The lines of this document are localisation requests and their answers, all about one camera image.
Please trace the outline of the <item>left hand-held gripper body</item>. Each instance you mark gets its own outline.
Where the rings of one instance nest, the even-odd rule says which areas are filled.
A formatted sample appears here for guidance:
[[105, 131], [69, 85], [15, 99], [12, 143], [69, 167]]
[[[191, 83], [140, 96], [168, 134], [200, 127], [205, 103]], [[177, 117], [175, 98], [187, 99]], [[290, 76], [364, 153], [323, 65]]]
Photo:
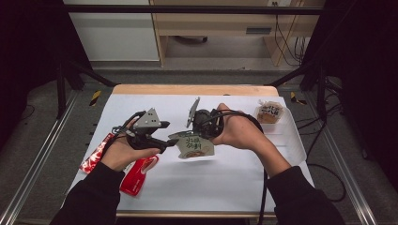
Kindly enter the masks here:
[[152, 137], [161, 121], [156, 110], [151, 108], [148, 111], [138, 112], [134, 117], [136, 120], [126, 130], [129, 145], [135, 150], [158, 148], [162, 154], [167, 148], [166, 141]]

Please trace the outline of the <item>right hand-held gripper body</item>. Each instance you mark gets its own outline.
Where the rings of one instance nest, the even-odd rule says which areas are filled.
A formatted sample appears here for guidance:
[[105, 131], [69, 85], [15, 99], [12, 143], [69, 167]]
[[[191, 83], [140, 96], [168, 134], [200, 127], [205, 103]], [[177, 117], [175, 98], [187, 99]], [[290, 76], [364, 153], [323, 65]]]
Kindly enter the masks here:
[[188, 115], [187, 125], [192, 126], [192, 132], [203, 139], [213, 139], [222, 134], [224, 128], [223, 115], [221, 111], [213, 109], [198, 110], [200, 98], [197, 97], [193, 102]]

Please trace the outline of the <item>beige packet with green print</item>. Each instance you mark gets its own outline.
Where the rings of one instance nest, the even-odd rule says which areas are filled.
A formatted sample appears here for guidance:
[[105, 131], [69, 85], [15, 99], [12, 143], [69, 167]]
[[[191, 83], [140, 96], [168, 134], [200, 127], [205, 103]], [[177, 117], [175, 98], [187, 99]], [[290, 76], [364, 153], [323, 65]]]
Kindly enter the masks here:
[[169, 135], [171, 140], [177, 140], [176, 146], [180, 152], [179, 158], [198, 158], [214, 156], [214, 144], [192, 131], [180, 131]]

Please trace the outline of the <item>red and white seasoning packet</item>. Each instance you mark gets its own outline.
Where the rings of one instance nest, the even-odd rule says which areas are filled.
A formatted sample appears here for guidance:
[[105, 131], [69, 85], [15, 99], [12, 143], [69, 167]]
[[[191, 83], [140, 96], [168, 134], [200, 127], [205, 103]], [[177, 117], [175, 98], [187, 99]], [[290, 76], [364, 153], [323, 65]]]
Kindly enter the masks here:
[[146, 173], [155, 167], [158, 161], [157, 156], [138, 159], [123, 179], [120, 190], [131, 196], [137, 196], [144, 185]]

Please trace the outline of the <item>person's right hand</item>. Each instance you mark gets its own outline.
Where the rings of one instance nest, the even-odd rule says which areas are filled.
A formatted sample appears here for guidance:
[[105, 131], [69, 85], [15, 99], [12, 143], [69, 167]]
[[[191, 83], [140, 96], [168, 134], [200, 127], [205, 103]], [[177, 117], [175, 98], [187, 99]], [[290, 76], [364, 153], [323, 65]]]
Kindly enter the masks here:
[[211, 141], [215, 145], [227, 144], [238, 149], [257, 151], [269, 145], [269, 140], [247, 117], [225, 115], [222, 133]]

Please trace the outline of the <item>person's left hand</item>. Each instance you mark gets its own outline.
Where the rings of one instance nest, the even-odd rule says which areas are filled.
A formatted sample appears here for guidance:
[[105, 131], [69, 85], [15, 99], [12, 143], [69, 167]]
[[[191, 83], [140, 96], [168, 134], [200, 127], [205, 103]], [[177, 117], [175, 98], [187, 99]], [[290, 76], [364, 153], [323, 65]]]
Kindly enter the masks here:
[[122, 133], [107, 148], [100, 162], [116, 172], [122, 172], [132, 162], [155, 156], [159, 152], [158, 148], [133, 149], [127, 142], [126, 134]]

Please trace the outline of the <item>white paper sheet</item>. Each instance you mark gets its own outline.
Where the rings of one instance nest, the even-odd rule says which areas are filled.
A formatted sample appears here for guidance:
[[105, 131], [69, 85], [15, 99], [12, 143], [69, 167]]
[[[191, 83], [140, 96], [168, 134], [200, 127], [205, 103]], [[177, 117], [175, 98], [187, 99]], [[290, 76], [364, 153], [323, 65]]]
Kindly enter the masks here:
[[[167, 140], [170, 134], [186, 130], [187, 118], [196, 95], [111, 94], [97, 129], [83, 157], [87, 159], [110, 132], [134, 113], [155, 108], [160, 120], [171, 124], [158, 129], [154, 137]], [[306, 165], [306, 153], [294, 119], [282, 97], [201, 96], [199, 109], [212, 110], [225, 103], [232, 110], [255, 116], [259, 100], [279, 102], [283, 116], [274, 125], [264, 125], [266, 136], [292, 166], [300, 166], [308, 182], [314, 182]], [[218, 145], [215, 155], [181, 159], [177, 147], [167, 148], [160, 161], [146, 175], [138, 194], [121, 192], [117, 213], [243, 213], [257, 214], [263, 192], [263, 167], [248, 150]]]

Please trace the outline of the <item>yellow and black tape piece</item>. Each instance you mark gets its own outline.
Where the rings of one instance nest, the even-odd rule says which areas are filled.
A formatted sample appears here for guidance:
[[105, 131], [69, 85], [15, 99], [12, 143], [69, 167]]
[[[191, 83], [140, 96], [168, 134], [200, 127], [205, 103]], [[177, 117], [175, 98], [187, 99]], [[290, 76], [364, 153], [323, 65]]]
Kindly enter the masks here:
[[98, 101], [98, 99], [100, 97], [100, 94], [101, 94], [100, 90], [95, 91], [95, 93], [93, 94], [93, 96], [91, 98], [89, 106], [95, 106], [97, 104], [97, 101]]
[[306, 100], [297, 99], [295, 92], [290, 92], [290, 99], [291, 99], [291, 102], [294, 102], [294, 103], [297, 103], [300, 105], [307, 105]]

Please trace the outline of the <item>shiny red patterned packet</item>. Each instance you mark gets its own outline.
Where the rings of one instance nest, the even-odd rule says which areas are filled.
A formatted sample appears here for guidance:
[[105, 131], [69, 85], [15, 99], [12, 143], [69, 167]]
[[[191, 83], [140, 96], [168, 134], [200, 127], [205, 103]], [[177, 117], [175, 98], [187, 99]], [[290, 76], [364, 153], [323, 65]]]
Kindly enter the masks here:
[[102, 157], [105, 145], [114, 137], [114, 134], [109, 133], [97, 148], [91, 153], [91, 155], [80, 165], [79, 169], [84, 173], [91, 173], [96, 167]]

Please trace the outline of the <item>clear packet with brown food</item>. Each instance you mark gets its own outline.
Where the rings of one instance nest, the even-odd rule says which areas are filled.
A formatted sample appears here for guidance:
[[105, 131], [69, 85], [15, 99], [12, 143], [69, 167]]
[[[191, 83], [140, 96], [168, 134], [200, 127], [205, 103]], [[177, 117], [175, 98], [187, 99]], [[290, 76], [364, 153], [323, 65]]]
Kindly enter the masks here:
[[259, 100], [255, 117], [260, 124], [276, 124], [283, 115], [283, 106], [279, 102]]

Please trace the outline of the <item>white cabinet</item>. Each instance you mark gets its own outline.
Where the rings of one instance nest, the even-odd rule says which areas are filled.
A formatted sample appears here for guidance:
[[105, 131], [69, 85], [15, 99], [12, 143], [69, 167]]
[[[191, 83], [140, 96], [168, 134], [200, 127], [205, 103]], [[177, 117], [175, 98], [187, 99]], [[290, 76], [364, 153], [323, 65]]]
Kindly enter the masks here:
[[70, 13], [88, 59], [159, 61], [150, 13]]

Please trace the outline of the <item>light wooden desk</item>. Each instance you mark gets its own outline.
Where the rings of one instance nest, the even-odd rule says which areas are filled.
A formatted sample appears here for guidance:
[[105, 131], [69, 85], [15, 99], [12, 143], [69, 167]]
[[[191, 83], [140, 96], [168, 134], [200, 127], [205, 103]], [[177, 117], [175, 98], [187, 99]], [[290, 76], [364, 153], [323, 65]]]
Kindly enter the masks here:
[[[148, 0], [152, 6], [239, 6], [239, 7], [309, 7], [321, 8], [326, 0]], [[278, 66], [289, 51], [294, 37], [309, 38], [317, 24], [316, 15], [260, 14], [175, 14], [152, 15], [165, 55], [165, 40], [172, 36], [259, 36], [264, 39], [270, 58]]]

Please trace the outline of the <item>black curtain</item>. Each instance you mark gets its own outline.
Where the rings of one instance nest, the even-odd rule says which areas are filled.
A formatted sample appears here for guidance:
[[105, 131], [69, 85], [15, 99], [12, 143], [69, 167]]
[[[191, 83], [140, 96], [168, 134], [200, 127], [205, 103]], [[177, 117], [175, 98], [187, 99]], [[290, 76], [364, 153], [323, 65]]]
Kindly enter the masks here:
[[332, 31], [323, 69], [343, 83], [343, 104], [364, 148], [398, 190], [398, 0], [326, 0], [305, 59]]
[[68, 61], [90, 68], [63, 0], [0, 0], [0, 150], [19, 123], [29, 92], [62, 67], [74, 89], [84, 86]]

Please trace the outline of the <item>black diagonal frame strut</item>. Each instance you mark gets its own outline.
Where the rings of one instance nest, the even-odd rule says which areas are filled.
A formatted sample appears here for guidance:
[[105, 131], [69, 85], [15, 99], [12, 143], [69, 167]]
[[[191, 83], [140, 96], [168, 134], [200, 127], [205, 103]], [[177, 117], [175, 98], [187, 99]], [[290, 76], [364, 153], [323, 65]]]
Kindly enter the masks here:
[[98, 73], [96, 73], [95, 71], [93, 71], [92, 69], [89, 69], [87, 67], [81, 66], [80, 64], [74, 62], [74, 61], [68, 61], [69, 65], [77, 70], [79, 70], [80, 72], [82, 72], [85, 75], [88, 75], [89, 77], [91, 77], [92, 79], [108, 86], [108, 87], [115, 87], [116, 85], [118, 85], [118, 83], [116, 82], [112, 82], [104, 77], [102, 77], [101, 75], [99, 75]]
[[271, 82], [269, 86], [278, 87], [292, 80], [293, 78], [296, 78], [298, 75], [303, 75], [304, 78], [302, 79], [299, 86], [303, 90], [309, 90], [314, 86], [317, 80], [316, 72], [319, 70], [320, 67], [321, 64], [319, 62], [310, 61], [306, 64], [301, 65], [299, 68], [291, 71], [290, 73], [281, 77], [280, 79]]

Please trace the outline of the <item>aluminium floor rail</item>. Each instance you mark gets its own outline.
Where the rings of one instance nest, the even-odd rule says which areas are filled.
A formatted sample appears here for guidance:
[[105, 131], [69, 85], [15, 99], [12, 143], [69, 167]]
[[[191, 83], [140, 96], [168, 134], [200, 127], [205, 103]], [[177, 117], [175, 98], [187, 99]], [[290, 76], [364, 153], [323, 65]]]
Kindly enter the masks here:
[[60, 117], [55, 120], [51, 131], [47, 135], [43, 145], [40, 147], [33, 163], [25, 174], [12, 200], [8, 204], [8, 207], [0, 216], [0, 225], [13, 225], [13, 223], [16, 221], [16, 218], [21, 212], [27, 197], [35, 185], [48, 156], [52, 153], [54, 145], [61, 134], [62, 129], [67, 123], [69, 115], [72, 112], [76, 103], [76, 99], [79, 95], [80, 93], [78, 91], [72, 90], [70, 92], [66, 109], [60, 115]]
[[353, 173], [349, 170], [344, 157], [337, 146], [337, 143], [329, 131], [328, 126], [324, 127], [322, 136], [337, 173], [340, 175], [343, 183], [345, 184], [347, 195], [357, 213], [361, 225], [378, 225], [373, 211], [371, 210], [362, 191], [360, 190]]

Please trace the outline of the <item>black horizontal frame bar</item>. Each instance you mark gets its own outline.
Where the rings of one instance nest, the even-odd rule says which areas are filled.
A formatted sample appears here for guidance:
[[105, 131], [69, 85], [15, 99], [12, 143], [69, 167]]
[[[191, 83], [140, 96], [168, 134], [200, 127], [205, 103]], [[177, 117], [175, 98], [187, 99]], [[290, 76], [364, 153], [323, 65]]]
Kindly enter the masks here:
[[67, 12], [82, 13], [193, 13], [193, 14], [267, 14], [321, 15], [321, 7], [228, 7], [228, 6], [135, 6], [135, 5], [64, 5]]

